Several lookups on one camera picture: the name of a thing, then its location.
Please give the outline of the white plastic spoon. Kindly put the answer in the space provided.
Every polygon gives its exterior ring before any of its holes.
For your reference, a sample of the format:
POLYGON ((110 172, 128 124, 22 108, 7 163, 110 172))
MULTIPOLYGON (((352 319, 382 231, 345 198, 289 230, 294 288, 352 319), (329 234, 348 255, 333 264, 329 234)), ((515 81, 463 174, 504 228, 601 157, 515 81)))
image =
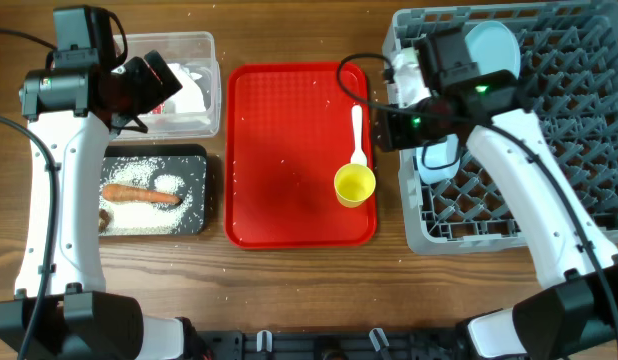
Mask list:
POLYGON ((362 148, 363 140, 363 109, 360 105, 354 105, 351 108, 351 120, 354 139, 354 151, 351 155, 350 162, 362 166, 367 165, 367 156, 362 148))

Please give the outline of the white rice pile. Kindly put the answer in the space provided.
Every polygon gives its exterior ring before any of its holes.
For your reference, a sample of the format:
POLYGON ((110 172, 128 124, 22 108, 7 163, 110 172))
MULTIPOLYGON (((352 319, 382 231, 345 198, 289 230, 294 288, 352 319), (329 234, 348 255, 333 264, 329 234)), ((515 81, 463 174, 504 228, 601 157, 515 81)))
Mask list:
POLYGON ((204 228, 207 161, 203 155, 107 157, 100 187, 127 185, 173 194, 177 205, 115 203, 100 199, 110 215, 102 236, 195 235, 204 228))

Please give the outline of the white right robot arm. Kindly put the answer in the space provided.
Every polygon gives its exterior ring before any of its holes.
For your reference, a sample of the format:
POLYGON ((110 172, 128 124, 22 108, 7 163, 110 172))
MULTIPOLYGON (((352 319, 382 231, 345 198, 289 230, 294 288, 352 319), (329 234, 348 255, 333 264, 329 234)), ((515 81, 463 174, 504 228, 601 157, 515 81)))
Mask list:
POLYGON ((397 100, 380 110, 379 146, 466 148, 527 242, 541 289, 466 323, 477 357, 560 359, 609 340, 618 347, 618 248, 555 161, 520 68, 514 35, 495 21, 431 33, 387 56, 384 76, 397 100))

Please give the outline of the white napkin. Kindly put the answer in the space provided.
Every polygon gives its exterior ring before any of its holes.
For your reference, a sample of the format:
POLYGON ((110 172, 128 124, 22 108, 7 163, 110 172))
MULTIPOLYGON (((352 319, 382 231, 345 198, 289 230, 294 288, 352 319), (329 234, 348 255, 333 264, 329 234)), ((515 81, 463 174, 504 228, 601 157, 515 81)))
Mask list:
POLYGON ((169 63, 182 88, 163 103, 163 114, 203 113, 207 110, 203 91, 197 83, 201 74, 191 72, 178 63, 169 63))

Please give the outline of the light blue rice bowl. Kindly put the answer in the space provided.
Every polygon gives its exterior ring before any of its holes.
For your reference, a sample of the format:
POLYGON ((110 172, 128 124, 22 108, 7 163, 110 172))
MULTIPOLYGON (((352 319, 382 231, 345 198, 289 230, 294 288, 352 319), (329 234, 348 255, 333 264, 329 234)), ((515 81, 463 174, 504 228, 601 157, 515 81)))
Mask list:
POLYGON ((424 184, 433 184, 453 178, 459 170, 459 139, 447 135, 441 142, 417 147, 414 163, 424 184))

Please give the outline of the orange carrot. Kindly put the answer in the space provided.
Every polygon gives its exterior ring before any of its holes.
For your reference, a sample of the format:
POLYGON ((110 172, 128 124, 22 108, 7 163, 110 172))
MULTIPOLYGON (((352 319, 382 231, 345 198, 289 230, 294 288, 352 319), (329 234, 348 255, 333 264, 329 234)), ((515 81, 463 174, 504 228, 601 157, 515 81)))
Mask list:
POLYGON ((115 203, 146 202, 169 205, 180 203, 180 198, 173 194, 119 184, 105 185, 102 190, 102 196, 105 200, 115 203))

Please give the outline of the light blue plate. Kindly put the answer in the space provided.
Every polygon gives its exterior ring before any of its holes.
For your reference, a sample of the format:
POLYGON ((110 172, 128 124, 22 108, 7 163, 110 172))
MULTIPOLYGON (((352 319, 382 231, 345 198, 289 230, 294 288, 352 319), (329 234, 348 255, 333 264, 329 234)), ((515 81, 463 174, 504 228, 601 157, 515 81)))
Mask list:
POLYGON ((507 70, 519 77, 520 48, 513 32, 501 22, 478 24, 465 36, 465 43, 481 75, 507 70))

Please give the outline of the brown food lump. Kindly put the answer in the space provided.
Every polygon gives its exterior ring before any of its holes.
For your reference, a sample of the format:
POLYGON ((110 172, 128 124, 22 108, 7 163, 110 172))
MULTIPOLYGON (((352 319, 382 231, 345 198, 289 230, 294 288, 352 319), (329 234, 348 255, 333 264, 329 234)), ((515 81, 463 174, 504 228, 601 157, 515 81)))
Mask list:
POLYGON ((98 231, 100 233, 104 232, 105 229, 108 227, 109 222, 110 222, 110 215, 109 215, 109 213, 106 210, 104 210, 104 209, 100 209, 99 210, 98 231))

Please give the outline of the yellow plastic cup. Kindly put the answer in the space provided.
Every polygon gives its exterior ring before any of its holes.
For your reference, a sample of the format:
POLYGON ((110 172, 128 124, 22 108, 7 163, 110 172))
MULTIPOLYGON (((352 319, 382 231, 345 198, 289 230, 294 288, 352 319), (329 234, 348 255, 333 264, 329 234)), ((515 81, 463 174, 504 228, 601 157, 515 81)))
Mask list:
POLYGON ((343 165, 334 176, 334 189, 341 205, 355 208, 364 203, 376 188, 373 171, 366 165, 343 165))

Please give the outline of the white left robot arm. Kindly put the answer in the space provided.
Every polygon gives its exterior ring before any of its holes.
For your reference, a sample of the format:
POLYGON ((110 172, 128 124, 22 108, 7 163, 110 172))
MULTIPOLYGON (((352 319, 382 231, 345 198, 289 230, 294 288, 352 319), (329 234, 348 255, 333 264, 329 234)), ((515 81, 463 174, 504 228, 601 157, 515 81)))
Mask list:
POLYGON ((32 146, 26 251, 0 339, 22 359, 183 359, 192 328, 145 315, 111 294, 101 265, 99 182, 106 148, 145 132, 142 114, 180 89, 157 52, 130 57, 117 16, 101 7, 53 13, 46 65, 19 93, 17 130, 32 146))

